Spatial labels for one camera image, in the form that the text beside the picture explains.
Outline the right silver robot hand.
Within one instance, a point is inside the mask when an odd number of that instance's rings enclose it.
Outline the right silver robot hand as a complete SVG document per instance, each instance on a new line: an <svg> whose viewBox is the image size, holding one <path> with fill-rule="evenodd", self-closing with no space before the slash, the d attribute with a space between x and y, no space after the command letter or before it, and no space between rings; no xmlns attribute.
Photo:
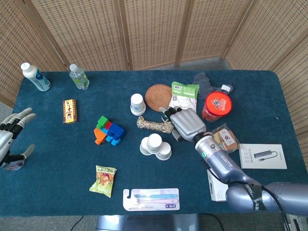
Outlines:
<svg viewBox="0 0 308 231"><path fill-rule="evenodd" d="M198 134L206 133L206 126L198 114L191 108L182 109L179 106L160 107L165 117L173 124L171 134L176 141L194 142L194 137Z"/></svg>

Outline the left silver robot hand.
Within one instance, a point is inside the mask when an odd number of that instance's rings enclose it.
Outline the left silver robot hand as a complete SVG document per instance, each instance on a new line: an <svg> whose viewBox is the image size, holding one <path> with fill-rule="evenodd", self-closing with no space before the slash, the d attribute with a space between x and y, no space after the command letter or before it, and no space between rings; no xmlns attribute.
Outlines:
<svg viewBox="0 0 308 231"><path fill-rule="evenodd" d="M0 167L6 170L19 170L25 160L33 153L35 145L31 144L27 150L21 154L11 155L10 148L24 129L26 123L35 118L32 108L7 116L0 124Z"/></svg>

